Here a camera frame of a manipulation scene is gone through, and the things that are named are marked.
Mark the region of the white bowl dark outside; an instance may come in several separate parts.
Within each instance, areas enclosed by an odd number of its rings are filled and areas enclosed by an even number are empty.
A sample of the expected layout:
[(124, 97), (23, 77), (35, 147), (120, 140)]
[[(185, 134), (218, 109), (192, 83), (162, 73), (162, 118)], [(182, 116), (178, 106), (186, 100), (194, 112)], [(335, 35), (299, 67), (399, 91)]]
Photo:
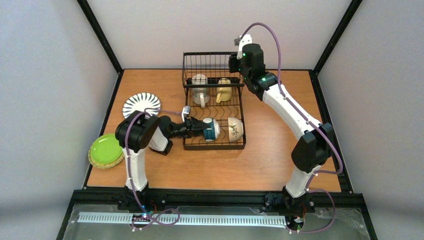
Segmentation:
[(204, 140), (206, 142), (215, 141), (220, 135), (220, 125), (215, 118), (206, 117), (202, 120), (208, 125), (208, 128), (203, 130)]

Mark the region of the white mug coral pattern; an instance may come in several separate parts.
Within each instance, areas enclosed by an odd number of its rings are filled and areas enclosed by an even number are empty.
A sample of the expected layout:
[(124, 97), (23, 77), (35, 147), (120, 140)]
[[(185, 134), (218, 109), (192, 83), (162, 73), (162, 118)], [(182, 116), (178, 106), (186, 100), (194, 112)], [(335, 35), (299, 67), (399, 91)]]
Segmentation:
[[(191, 83), (193, 85), (207, 85), (208, 78), (204, 74), (196, 74), (192, 77)], [(210, 100), (209, 88), (208, 87), (194, 87), (192, 91), (192, 100), (195, 104), (200, 105), (202, 108), (206, 107), (206, 104)]]

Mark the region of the black wire dish rack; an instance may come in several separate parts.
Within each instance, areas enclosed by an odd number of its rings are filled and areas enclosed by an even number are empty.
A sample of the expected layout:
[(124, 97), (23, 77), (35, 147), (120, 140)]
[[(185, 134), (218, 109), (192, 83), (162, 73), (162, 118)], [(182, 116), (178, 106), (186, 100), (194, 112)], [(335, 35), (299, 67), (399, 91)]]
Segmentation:
[[(214, 118), (220, 126), (219, 137), (215, 141), (206, 142), (203, 136), (183, 139), (183, 148), (187, 151), (203, 150), (242, 150), (246, 145), (243, 135), (238, 141), (230, 142), (228, 117), (244, 121), (242, 92), (243, 77), (238, 73), (230, 73), (230, 51), (185, 52), (182, 58), (182, 86), (185, 91), (185, 103), (190, 106), (190, 116), (203, 120)], [(193, 85), (192, 77), (202, 74), (207, 77), (206, 85)], [(230, 79), (231, 84), (218, 84), (222, 78)], [(205, 107), (193, 102), (192, 88), (208, 88), (209, 101)], [(217, 88), (232, 87), (232, 97), (228, 101), (216, 103)]]

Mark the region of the yellow mug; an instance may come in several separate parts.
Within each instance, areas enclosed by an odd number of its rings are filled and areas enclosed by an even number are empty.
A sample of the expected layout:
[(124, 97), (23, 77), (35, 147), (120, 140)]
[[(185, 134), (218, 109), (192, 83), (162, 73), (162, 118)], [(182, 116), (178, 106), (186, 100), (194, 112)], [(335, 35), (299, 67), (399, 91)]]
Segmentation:
[[(226, 84), (231, 84), (231, 80), (228, 78), (221, 78), (218, 81), (218, 84), (222, 85), (226, 85)], [(215, 102), (217, 104), (221, 103), (221, 102), (226, 102), (229, 101), (232, 98), (232, 87), (230, 86), (226, 86), (226, 87), (218, 87), (216, 90), (216, 100)]]

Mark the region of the cream bowl floral pattern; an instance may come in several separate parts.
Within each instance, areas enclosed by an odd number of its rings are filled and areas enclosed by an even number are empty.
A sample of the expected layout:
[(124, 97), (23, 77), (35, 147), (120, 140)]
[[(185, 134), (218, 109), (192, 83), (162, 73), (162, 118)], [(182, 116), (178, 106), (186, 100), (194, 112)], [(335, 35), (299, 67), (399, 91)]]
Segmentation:
[(244, 135), (244, 125), (242, 121), (235, 117), (228, 117), (229, 142), (236, 142)]

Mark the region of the white blue striped plate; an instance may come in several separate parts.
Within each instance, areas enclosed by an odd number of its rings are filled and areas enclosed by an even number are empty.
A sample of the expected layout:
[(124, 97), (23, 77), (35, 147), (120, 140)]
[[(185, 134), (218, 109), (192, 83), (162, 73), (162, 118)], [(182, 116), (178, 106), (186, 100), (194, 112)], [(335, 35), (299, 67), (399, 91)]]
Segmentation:
[(141, 92), (129, 97), (122, 107), (122, 115), (126, 119), (134, 111), (147, 112), (150, 115), (157, 116), (161, 110), (160, 99), (150, 93)]

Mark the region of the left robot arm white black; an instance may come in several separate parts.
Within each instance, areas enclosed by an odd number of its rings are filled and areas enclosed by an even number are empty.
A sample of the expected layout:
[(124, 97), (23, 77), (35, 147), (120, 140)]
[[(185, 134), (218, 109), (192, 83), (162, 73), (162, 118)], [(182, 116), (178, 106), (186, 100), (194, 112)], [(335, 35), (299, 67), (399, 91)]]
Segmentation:
[(201, 136), (209, 128), (208, 123), (194, 117), (185, 117), (183, 122), (176, 123), (167, 115), (150, 115), (138, 110), (131, 113), (115, 130), (125, 158), (125, 185), (136, 192), (148, 185), (146, 149), (166, 156), (173, 147), (172, 138)]

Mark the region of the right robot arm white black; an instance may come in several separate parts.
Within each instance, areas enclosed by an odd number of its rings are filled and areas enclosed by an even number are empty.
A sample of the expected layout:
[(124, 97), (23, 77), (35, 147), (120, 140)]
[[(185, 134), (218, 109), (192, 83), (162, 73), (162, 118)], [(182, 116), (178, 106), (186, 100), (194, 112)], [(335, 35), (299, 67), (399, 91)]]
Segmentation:
[(331, 156), (334, 128), (308, 114), (266, 70), (264, 52), (257, 43), (242, 42), (228, 61), (231, 73), (240, 73), (248, 90), (270, 106), (292, 130), (297, 143), (291, 153), (294, 169), (283, 188), (292, 198), (307, 193), (311, 177)]

